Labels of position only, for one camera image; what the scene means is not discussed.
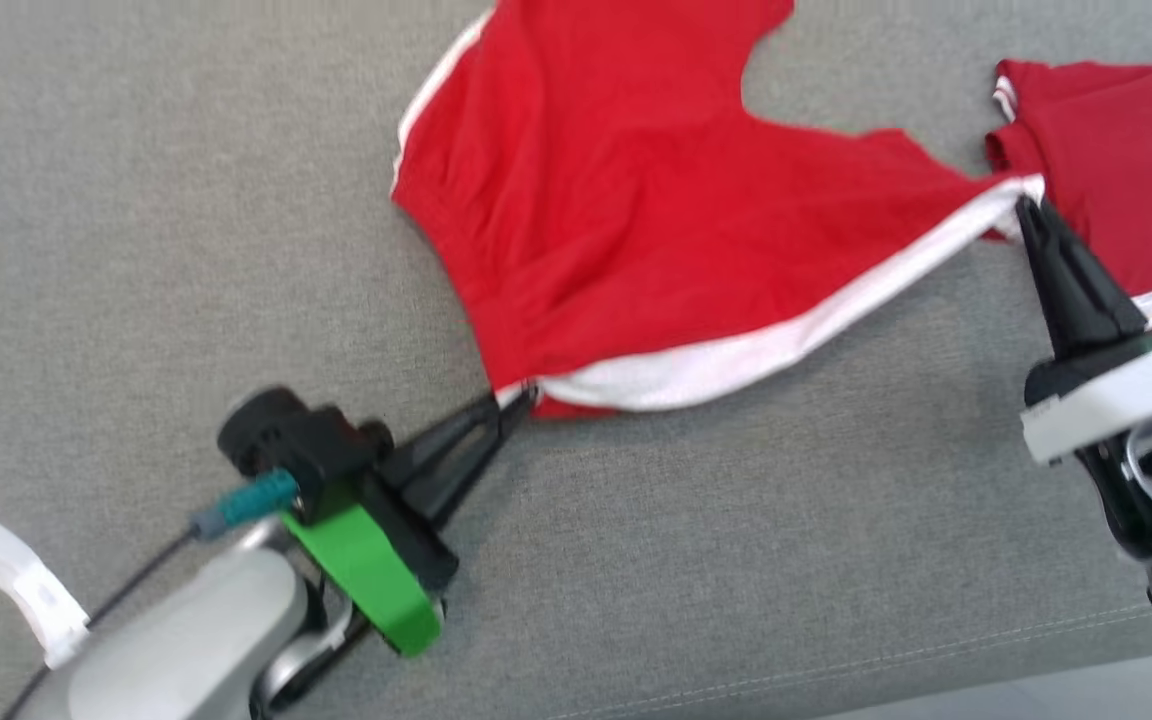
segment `white stitching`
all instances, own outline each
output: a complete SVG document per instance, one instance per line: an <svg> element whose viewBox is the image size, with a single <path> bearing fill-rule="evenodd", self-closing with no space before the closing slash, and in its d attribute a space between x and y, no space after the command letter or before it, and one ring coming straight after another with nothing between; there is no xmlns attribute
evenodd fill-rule
<svg viewBox="0 0 1152 720"><path fill-rule="evenodd" d="M794 682L791 682L791 683L776 683L774 685L765 685L763 688L746 689L745 691L736 691L736 692L732 692L732 694L720 694L719 696L712 696L712 697L699 697L699 698L696 698L696 700L676 702L676 703L673 703L673 705L662 705L662 706L659 706L659 707L649 707L646 710L632 710L630 712L621 712L621 714L617 714L617 715L607 715L607 717L604 718L604 720L621 720L621 719L623 719L623 717L647 715L647 714L650 714L650 712L660 712L662 710L672 710L672 708L682 707L682 706L685 706L685 705L699 705L699 703L702 703L702 702L726 700L726 698L736 697L736 696L750 696L750 694L764 694L764 692L768 692L768 691L780 691L780 689L793 688L793 687L796 687L796 685L808 685L808 684L812 684L812 683L819 683L819 682L823 682L823 680L850 679L851 676L864 675L865 673L878 673L879 670L889 670L889 669L892 669L892 667L904 667L907 665L916 665L916 664L919 664L919 662L929 662L929 661L932 661L932 660L945 660L946 657L969 655L969 653L980 652L983 650L992 650L992 649L995 649L995 647L1002 647L1002 646L1005 646L1005 644L1023 643L1023 642L1036 641L1036 639L1039 639L1039 638L1049 638L1049 637L1053 637L1053 635L1060 635L1060 634L1064 634L1064 632L1077 632L1078 630L1091 630L1092 628L1100 628L1100 626L1114 626L1116 623L1126 623L1126 621L1129 621L1129 620L1139 620L1140 617L1152 617L1152 612L1138 612L1137 615L1128 615L1126 617L1115 617L1114 620L1105 620L1101 623L1093 623L1091 626L1074 626L1073 628L1064 628L1064 629L1060 629L1060 630L1052 630L1052 632L1039 632L1037 635L1029 635L1029 637L1024 637L1024 638L1011 638L1010 641L1002 641L1002 642L993 643L993 644L984 644L984 646L979 646L979 647L967 647L967 650L960 650L960 651L955 651L955 652L946 652L942 655L919 657L919 659L916 659L916 660L908 660L908 661L904 661L904 662L896 662L896 664L893 664L893 665L892 664L886 664L886 665L879 665L877 667L865 667L865 669L863 669L863 670L850 670L850 673L840 673L838 675L826 675L826 676L823 676L823 679L794 680Z"/></svg>
<svg viewBox="0 0 1152 720"><path fill-rule="evenodd" d="M988 639L993 639L993 638L1000 638L1000 637L1002 637L1002 635L1014 635L1014 634L1018 634L1018 632L1030 632L1030 630L1041 630L1043 628L1052 628L1053 626L1069 626L1069 624L1073 624L1073 623L1082 623L1082 621L1084 621L1084 620L1092 620L1094 617L1105 617L1106 615L1119 615L1119 614L1121 614L1121 612L1142 611L1142 609L1146 609L1146 607L1149 607L1149 606L1147 605L1132 605L1132 606L1128 606L1128 607L1120 607L1119 611L1093 612L1092 615L1083 615L1082 617L1071 617L1071 619L1068 619L1068 620L1053 620L1053 621L1051 621L1051 623L1040 623L1038 626L1025 626L1025 628L1016 628L1014 630L1002 630L1001 632L992 632L992 634L988 634L988 635L980 635L980 637L978 637L978 638L969 638L969 639L965 639L965 641L957 641L957 642L953 642L953 643L938 644L938 646L923 647L922 650L910 650L910 651L907 651L907 652L899 652L895 655L870 657L870 659L867 659L867 660L855 660L855 661L844 662L844 664L841 664L841 665L828 665L828 666L824 666L824 667L814 667L814 669L812 669L812 670L793 670L791 673L780 673L780 674L776 674L776 675L765 675L765 676L763 676L763 679L737 680L737 682L735 682L735 683L723 683L721 685L710 685L707 688L698 688L698 689L694 689L694 691L684 691L684 692L680 692L680 694L665 694L664 696L650 697L650 698L646 698L645 700L622 702L622 703L619 703L617 705L609 705L609 706L605 706L605 707L594 707L594 708L591 708L591 710L581 710L581 711L576 711L576 712L567 712L567 714L562 714L562 715L550 715L550 717L545 717L545 720L570 720L570 719L573 719L573 717L602 715L602 714L605 714L605 712L612 712L614 710L626 710L628 707L636 707L636 706L639 706L639 705L652 705L652 703L655 703L655 702L676 700L677 698L690 697L690 696L694 696L695 694L712 694L712 692L718 692L718 691L727 691L727 689L733 689L733 688L742 688L742 687L745 687L745 685L753 685L753 684L760 684L760 683L771 683L771 682L774 682L774 680L799 679L799 676L803 676L803 675L814 675L817 673L829 673L829 670L846 670L846 669L849 669L849 667L856 667L856 666L859 666L859 665L869 665L870 662L886 662L886 661L890 661L890 660L900 660L901 657L923 655L923 653L937 652L938 650L948 650L950 647L961 647L961 646L964 646L964 644L972 644L972 643L984 642L984 641L988 641ZM1138 616L1124 617L1123 620L1132 620L1132 619L1138 617ZM1087 626L1087 628L1096 628L1096 627L1097 626ZM1034 637L1043 637L1043 635L1034 635ZM978 647L977 650L984 650L984 647ZM956 655L956 654L957 654L957 652L947 653L947 655L938 655L938 657L952 657L952 655ZM723 696L718 696L718 697L732 697L732 695L733 694L725 694ZM705 700L710 700L710 698L700 698L699 700L695 700L695 702L705 702ZM680 705L687 705L688 703L691 703L691 702L680 703ZM666 706L666 707L676 707L676 706L677 705L669 705L669 706ZM658 710L664 710L666 707L650 708L650 710L644 710L642 712L655 712ZM614 719L616 719L616 717L626 717L626 715L605 717L604 720L614 720Z"/></svg>

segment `green plastic part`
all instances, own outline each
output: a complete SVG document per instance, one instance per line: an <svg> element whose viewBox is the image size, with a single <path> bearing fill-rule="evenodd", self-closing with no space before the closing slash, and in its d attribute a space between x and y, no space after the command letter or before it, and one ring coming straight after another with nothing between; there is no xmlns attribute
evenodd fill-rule
<svg viewBox="0 0 1152 720"><path fill-rule="evenodd" d="M343 507L312 526L285 511L283 524L401 655L419 655L442 632L442 620L380 525L358 503Z"/></svg>

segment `red fabric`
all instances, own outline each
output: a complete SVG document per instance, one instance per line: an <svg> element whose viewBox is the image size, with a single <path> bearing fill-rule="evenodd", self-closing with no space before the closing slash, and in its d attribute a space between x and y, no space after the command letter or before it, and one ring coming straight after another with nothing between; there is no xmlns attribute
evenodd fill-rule
<svg viewBox="0 0 1152 720"><path fill-rule="evenodd" d="M791 8L500 1L416 120L393 194L493 387L794 318L995 185L901 131L751 118L742 69Z"/></svg>
<svg viewBox="0 0 1152 720"><path fill-rule="evenodd" d="M1152 291L1152 65L998 65L1016 120L993 167L1043 173L1048 199L1132 295Z"/></svg>

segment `gray fabric surface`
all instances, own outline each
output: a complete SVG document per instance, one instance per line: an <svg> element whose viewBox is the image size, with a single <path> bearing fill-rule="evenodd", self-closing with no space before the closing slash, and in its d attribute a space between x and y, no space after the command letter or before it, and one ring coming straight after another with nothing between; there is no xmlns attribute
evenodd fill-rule
<svg viewBox="0 0 1152 720"><path fill-rule="evenodd" d="M485 387L387 200L484 5L0 3L0 520L88 607L236 482L243 391L406 432ZM1152 0L804 1L745 96L982 172L1006 55L1152 61ZM1023 255L980 243L736 396L530 425L449 529L444 642L370 643L291 717L785 719L1152 653L1087 480L1021 445L1043 353ZM37 659L0 598L0 707Z"/></svg>

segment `white floor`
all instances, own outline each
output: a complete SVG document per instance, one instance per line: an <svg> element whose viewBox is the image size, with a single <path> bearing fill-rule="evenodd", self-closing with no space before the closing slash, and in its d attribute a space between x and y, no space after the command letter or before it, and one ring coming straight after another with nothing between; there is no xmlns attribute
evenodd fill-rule
<svg viewBox="0 0 1152 720"><path fill-rule="evenodd" d="M896 702L827 720L1140 720L1152 717L1152 657Z"/></svg>

